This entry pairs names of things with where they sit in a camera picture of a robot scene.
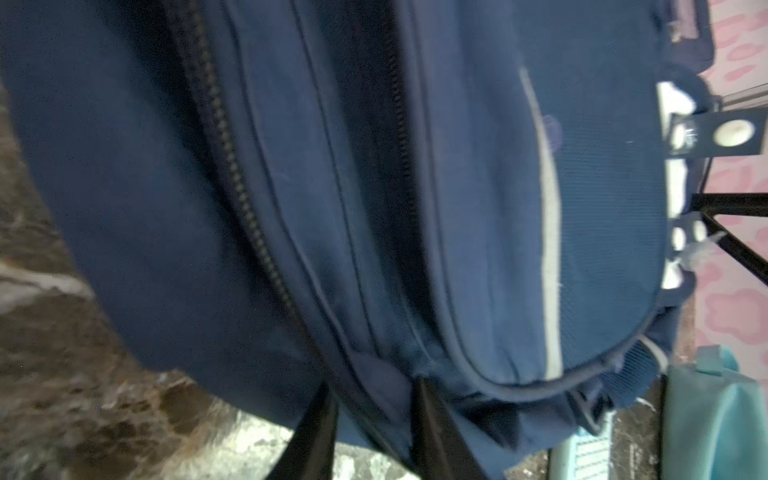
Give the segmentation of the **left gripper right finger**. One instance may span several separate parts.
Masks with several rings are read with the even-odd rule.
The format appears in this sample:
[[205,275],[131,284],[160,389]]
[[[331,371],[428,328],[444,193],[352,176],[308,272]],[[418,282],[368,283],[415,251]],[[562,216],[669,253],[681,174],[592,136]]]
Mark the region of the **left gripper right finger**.
[[428,379],[415,382],[411,406],[412,456],[422,479],[487,479]]

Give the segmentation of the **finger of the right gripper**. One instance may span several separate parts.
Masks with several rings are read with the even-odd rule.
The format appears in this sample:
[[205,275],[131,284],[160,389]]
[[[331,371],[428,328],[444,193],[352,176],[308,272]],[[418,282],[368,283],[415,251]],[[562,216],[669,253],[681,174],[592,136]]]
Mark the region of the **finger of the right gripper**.
[[719,215],[767,217],[766,193],[694,194],[691,209],[698,212],[708,234],[717,234],[718,246],[764,285],[767,284],[767,260],[733,235],[716,220]]

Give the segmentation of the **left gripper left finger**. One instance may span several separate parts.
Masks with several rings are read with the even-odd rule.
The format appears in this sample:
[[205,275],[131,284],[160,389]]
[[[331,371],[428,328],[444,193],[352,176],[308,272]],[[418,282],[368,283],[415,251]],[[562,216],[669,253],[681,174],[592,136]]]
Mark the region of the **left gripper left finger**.
[[266,479],[332,479],[338,416],[336,399],[322,386]]

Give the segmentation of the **navy blue student backpack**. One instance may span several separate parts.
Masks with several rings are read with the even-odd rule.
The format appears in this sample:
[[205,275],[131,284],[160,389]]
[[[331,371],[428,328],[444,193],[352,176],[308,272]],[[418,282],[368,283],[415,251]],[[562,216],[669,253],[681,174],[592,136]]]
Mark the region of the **navy blue student backpack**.
[[32,178],[136,356],[412,456],[428,379],[487,479],[668,367],[701,162],[757,155],[670,1],[5,1]]

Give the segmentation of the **light green calculator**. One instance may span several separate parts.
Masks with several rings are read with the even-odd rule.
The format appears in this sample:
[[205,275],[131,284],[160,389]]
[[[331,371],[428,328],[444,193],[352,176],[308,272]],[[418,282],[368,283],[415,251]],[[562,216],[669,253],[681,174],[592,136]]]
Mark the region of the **light green calculator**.
[[583,428],[549,453],[549,480],[609,480],[613,419],[610,412],[596,435]]

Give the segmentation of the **teal pencil pouch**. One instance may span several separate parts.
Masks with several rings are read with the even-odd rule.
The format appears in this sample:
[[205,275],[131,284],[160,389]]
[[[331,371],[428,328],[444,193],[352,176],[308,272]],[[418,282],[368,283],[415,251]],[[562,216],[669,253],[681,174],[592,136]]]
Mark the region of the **teal pencil pouch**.
[[765,479],[763,387],[742,374],[727,347],[703,346],[667,372],[662,411],[662,479]]

